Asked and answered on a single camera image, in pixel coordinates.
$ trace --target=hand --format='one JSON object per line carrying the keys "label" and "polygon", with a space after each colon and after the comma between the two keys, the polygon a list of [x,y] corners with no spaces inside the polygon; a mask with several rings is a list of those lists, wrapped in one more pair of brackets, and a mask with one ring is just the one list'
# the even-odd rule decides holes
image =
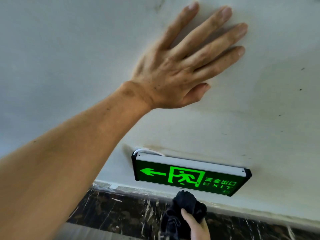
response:
{"label": "hand", "polygon": [[181,209],[181,214],[191,228],[191,240],[210,240],[210,233],[205,219],[199,224],[185,209]]}
{"label": "hand", "polygon": [[224,52],[246,35],[248,26],[245,23],[238,24],[194,53],[211,33],[231,18],[232,9],[227,6],[221,7],[177,46],[170,48],[198,10],[198,2],[182,10],[161,39],[142,57],[128,82],[138,89],[151,109],[180,108],[201,100],[210,89],[204,81],[230,67],[245,53],[242,46]]}

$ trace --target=black cloth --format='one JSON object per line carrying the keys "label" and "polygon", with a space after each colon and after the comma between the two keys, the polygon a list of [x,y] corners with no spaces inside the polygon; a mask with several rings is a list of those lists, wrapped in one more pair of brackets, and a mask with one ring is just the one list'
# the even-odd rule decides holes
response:
{"label": "black cloth", "polygon": [[192,214],[200,223],[207,214],[207,207],[200,203],[194,195],[187,191],[180,191],[172,200],[172,205],[166,209],[161,220],[161,231],[175,240],[190,239],[190,227],[181,215],[181,209]]}

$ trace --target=finger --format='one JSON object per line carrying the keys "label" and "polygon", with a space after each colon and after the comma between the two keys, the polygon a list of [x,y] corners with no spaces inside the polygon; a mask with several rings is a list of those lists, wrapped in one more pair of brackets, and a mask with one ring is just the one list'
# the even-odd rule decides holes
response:
{"label": "finger", "polygon": [[197,69],[208,64],[218,55],[220,55],[224,50],[228,49],[230,46],[243,38],[246,35],[247,31],[248,25],[245,23],[235,26],[229,32],[218,37],[199,51],[195,52],[193,55],[186,58],[182,62],[182,65]]}
{"label": "finger", "polygon": [[176,59],[182,59],[200,45],[212,32],[216,31],[232,16],[231,7],[224,6],[210,18],[191,31],[176,47],[172,54]]}
{"label": "finger", "polygon": [[167,49],[172,44],[180,31],[196,16],[199,11],[199,3],[194,1],[185,7],[177,16],[172,24],[169,25],[166,32],[159,40],[159,48]]}
{"label": "finger", "polygon": [[183,98],[182,101],[182,106],[187,106],[189,104],[193,104],[195,102],[199,102],[203,95],[211,88],[211,86],[207,83],[201,83],[196,85],[194,88],[192,88],[187,94],[186,96]]}
{"label": "finger", "polygon": [[208,225],[207,225],[205,218],[202,219],[202,222],[200,223],[200,225],[203,230],[205,230],[207,233],[209,233],[209,228],[208,228]]}
{"label": "finger", "polygon": [[214,60],[204,67],[195,70],[193,73],[195,84],[217,76],[232,64],[236,63],[245,52],[246,50],[243,46],[235,47],[217,60]]}
{"label": "finger", "polygon": [[182,214],[183,219],[186,220],[186,222],[188,223],[191,230],[199,227],[199,223],[185,209],[181,209],[181,214]]}

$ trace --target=dark marble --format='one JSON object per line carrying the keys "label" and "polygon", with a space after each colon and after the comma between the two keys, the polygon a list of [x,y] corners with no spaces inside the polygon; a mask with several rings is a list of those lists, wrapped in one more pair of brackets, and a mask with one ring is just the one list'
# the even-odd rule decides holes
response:
{"label": "dark marble", "polygon": [[[91,189],[68,222],[135,238],[164,240],[160,222],[169,204]],[[209,212],[206,220],[215,240],[320,240],[320,234],[235,216]]]}

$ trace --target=green exit sign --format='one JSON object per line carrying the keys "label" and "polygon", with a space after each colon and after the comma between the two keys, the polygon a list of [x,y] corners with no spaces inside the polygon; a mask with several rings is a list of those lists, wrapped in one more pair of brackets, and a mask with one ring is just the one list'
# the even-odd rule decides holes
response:
{"label": "green exit sign", "polygon": [[232,196],[252,176],[250,169],[181,158],[136,153],[136,181]]}

